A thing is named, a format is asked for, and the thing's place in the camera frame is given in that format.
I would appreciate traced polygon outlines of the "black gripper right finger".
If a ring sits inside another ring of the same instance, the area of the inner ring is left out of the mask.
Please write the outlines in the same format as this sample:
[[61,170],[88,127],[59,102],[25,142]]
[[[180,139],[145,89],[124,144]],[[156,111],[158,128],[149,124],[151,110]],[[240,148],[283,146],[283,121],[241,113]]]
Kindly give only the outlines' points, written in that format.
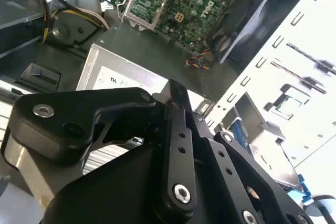
[[184,223],[312,223],[253,158],[224,132],[211,135],[191,110],[187,89],[181,104],[193,135],[196,209]]

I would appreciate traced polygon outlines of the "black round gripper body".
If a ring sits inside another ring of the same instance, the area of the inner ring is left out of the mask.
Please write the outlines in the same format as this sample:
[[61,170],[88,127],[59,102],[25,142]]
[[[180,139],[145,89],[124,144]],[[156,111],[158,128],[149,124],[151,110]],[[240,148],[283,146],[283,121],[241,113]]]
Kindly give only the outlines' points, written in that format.
[[191,143],[142,145],[65,186],[43,223],[237,223],[214,177]]

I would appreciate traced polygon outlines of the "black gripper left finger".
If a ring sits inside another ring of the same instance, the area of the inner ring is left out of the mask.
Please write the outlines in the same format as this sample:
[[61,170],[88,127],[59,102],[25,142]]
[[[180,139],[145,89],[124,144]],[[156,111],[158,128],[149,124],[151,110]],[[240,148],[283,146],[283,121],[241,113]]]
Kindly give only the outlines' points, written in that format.
[[9,119],[9,163],[47,208],[68,184],[142,145],[191,143],[181,84],[29,94]]

